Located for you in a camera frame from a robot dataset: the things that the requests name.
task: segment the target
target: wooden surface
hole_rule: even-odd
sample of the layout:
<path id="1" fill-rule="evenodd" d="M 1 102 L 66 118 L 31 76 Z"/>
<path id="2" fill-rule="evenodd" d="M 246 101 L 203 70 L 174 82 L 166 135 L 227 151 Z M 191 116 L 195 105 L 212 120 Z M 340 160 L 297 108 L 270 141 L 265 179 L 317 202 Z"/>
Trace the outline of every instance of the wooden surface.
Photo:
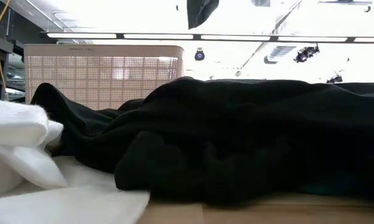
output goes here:
<path id="1" fill-rule="evenodd" d="M 374 224 L 374 205 L 343 198 L 289 195 L 245 208 L 151 201 L 138 224 Z"/>

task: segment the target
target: black object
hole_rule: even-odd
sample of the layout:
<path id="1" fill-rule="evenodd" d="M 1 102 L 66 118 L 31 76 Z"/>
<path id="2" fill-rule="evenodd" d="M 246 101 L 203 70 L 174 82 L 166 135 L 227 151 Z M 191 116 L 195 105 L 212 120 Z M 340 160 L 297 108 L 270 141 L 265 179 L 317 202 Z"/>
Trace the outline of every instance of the black object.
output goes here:
<path id="1" fill-rule="evenodd" d="M 44 83 L 32 103 L 64 125 L 60 155 L 114 172 L 119 189 L 212 204 L 279 191 L 374 200 L 374 83 L 184 77 L 99 111 Z"/>
<path id="2" fill-rule="evenodd" d="M 197 52 L 195 53 L 195 60 L 196 61 L 205 60 L 205 53 L 203 52 L 202 49 L 198 49 Z"/>
<path id="3" fill-rule="evenodd" d="M 303 49 L 297 52 L 297 56 L 294 59 L 294 61 L 296 63 L 306 62 L 307 59 L 313 57 L 315 54 L 318 54 L 319 52 L 320 51 L 319 51 L 318 44 L 315 47 L 304 47 Z"/>
<path id="4" fill-rule="evenodd" d="M 187 0 L 188 29 L 202 25 L 218 7 L 218 0 Z"/>
<path id="5" fill-rule="evenodd" d="M 372 10 L 372 7 L 371 6 L 368 6 L 367 7 L 367 10 L 365 10 L 364 12 L 370 12 Z"/>
<path id="6" fill-rule="evenodd" d="M 343 78 L 340 75 L 336 75 L 335 77 L 331 78 L 330 80 L 326 80 L 326 83 L 333 84 L 333 83 L 341 83 L 343 82 Z"/>

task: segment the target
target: fabric fold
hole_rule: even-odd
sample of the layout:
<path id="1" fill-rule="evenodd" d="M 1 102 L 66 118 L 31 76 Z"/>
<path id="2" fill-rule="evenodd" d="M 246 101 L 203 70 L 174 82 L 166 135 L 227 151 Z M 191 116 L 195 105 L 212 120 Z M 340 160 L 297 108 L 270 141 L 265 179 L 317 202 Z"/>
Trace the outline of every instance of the fabric fold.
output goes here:
<path id="1" fill-rule="evenodd" d="M 62 129 L 37 105 L 0 101 L 0 194 L 23 178 L 45 189 L 67 185 L 44 151 L 48 144 L 59 144 Z"/>
<path id="2" fill-rule="evenodd" d="M 23 182 L 0 197 L 0 224 L 134 224 L 148 204 L 149 192 L 120 191 L 113 174 L 86 167 L 74 157 L 53 160 L 68 187 L 43 190 Z"/>

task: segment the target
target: light fixture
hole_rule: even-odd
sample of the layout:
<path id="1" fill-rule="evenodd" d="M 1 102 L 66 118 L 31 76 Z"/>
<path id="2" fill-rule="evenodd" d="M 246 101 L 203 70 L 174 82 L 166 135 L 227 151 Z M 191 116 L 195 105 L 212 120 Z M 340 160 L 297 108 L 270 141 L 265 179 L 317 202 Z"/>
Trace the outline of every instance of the light fixture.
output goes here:
<path id="1" fill-rule="evenodd" d="M 248 35 L 202 35 L 203 40 L 252 40 L 269 41 L 269 36 L 248 36 Z"/>
<path id="2" fill-rule="evenodd" d="M 374 37 L 357 37 L 354 42 L 374 42 Z"/>
<path id="3" fill-rule="evenodd" d="M 125 39 L 188 39 L 192 40 L 194 37 L 191 34 L 125 34 Z"/>
<path id="4" fill-rule="evenodd" d="M 280 42 L 345 42 L 347 37 L 278 37 Z"/>
<path id="5" fill-rule="evenodd" d="M 94 33 L 47 33 L 50 38 L 66 39 L 116 39 L 116 34 L 94 34 Z"/>

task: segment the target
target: black camera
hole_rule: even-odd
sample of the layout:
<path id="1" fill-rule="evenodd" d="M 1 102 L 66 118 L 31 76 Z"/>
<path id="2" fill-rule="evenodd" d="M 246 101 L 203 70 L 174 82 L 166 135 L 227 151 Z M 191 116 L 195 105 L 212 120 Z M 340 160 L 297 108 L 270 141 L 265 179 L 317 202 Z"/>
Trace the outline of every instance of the black camera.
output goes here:
<path id="1" fill-rule="evenodd" d="M 195 53 L 195 60 L 196 61 L 201 61 L 205 59 L 205 53 L 203 52 L 202 49 L 198 49 L 197 52 Z"/>

